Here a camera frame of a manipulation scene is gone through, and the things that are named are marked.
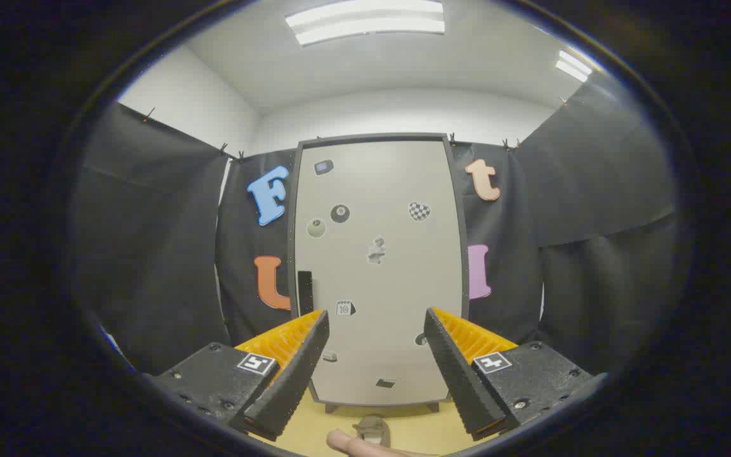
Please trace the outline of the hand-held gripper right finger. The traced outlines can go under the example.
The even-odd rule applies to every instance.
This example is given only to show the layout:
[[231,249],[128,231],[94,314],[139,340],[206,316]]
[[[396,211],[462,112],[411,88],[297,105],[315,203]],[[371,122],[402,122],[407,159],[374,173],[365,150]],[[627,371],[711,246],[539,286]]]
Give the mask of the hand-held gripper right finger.
[[584,402],[605,384],[544,341],[516,344],[438,308],[425,314],[424,335],[465,432],[502,435]]

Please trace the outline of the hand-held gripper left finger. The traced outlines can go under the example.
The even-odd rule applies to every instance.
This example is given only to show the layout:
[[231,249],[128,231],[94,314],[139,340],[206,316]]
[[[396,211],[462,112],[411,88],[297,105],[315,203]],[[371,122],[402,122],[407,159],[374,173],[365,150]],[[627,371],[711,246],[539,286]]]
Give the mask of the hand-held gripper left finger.
[[308,390],[329,333],[327,312],[314,310],[236,347],[211,342],[150,381],[202,420],[276,440]]

